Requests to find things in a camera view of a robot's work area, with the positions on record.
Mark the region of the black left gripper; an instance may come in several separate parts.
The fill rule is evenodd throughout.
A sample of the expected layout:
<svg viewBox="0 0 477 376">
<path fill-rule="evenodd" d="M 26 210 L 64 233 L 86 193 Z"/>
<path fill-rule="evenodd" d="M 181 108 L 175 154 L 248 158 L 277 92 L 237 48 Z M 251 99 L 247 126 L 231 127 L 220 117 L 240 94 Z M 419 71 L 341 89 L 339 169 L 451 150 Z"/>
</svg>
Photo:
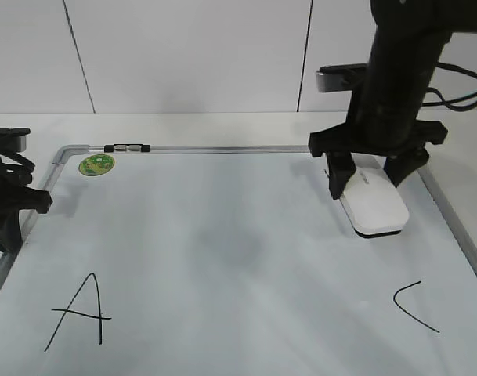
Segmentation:
<svg viewBox="0 0 477 376">
<path fill-rule="evenodd" d="M 52 205 L 48 191 L 28 186 L 33 180 L 34 167 L 22 155 L 0 150 L 0 251 L 19 251 L 22 248 L 20 210 L 45 214 Z"/>
</svg>

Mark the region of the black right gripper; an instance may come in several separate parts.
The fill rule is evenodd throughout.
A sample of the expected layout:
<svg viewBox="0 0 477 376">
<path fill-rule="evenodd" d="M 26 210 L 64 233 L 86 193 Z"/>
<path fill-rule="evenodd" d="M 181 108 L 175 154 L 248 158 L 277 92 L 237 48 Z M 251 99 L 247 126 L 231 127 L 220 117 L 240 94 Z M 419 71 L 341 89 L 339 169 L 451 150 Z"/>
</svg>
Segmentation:
<svg viewBox="0 0 477 376">
<path fill-rule="evenodd" d="M 398 187 L 405 178 L 428 163 L 429 153 L 426 143 L 443 144 L 447 128 L 440 121 L 416 120 L 405 141 L 394 145 L 393 142 L 371 142 L 364 136 L 351 130 L 346 123 L 312 132 L 309 135 L 308 148 L 312 157 L 326 154 L 329 191 L 334 200 L 344 192 L 347 182 L 356 172 L 356 165 L 350 153 L 388 156 L 384 171 L 394 187 Z"/>
</svg>

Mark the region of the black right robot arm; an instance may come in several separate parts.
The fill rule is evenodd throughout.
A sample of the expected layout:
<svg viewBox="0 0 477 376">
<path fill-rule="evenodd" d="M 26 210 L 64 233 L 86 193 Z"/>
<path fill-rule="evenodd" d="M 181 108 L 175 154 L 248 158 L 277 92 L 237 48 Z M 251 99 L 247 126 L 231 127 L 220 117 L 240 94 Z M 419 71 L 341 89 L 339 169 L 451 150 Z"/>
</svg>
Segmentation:
<svg viewBox="0 0 477 376">
<path fill-rule="evenodd" d="M 367 63 L 321 67 L 320 92 L 352 93 L 345 121 L 309 136 L 313 157 L 325 157 L 329 191 L 339 199 L 356 173 L 352 154 L 385 158 L 393 186 L 427 164 L 426 143 L 444 142 L 440 121 L 417 115 L 432 92 L 435 69 L 462 72 L 440 63 L 454 33 L 477 34 L 477 1 L 372 1 L 377 25 Z"/>
</svg>

